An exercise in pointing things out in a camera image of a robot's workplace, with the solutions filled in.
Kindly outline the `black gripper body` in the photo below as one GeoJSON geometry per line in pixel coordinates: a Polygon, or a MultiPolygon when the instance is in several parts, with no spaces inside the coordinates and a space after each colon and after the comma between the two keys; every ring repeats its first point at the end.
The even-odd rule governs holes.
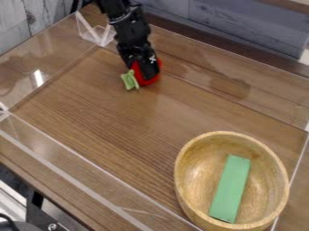
{"type": "Polygon", "coordinates": [[[116,48],[117,48],[117,53],[135,52],[137,54],[137,59],[141,57],[148,57],[151,55],[155,55],[155,50],[152,49],[148,39],[140,39],[136,42],[131,42],[131,43],[117,41],[116,48]]]}

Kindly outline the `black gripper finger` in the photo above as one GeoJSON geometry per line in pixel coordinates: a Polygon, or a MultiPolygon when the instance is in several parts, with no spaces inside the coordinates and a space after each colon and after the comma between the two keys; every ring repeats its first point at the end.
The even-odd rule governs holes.
{"type": "Polygon", "coordinates": [[[159,64],[155,55],[139,58],[137,63],[140,67],[141,79],[145,81],[153,79],[159,73],[159,64]]]}
{"type": "Polygon", "coordinates": [[[128,69],[132,68],[132,64],[137,60],[137,54],[135,52],[120,52],[120,58],[127,66],[128,69]]]}

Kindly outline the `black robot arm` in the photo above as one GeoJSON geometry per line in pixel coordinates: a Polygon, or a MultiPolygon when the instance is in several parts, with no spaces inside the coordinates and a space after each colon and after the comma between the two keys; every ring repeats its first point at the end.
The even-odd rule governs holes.
{"type": "Polygon", "coordinates": [[[145,22],[140,4],[129,0],[95,0],[108,24],[113,27],[117,53],[141,86],[152,84],[159,77],[160,60],[148,42],[151,28],[145,22]]]}

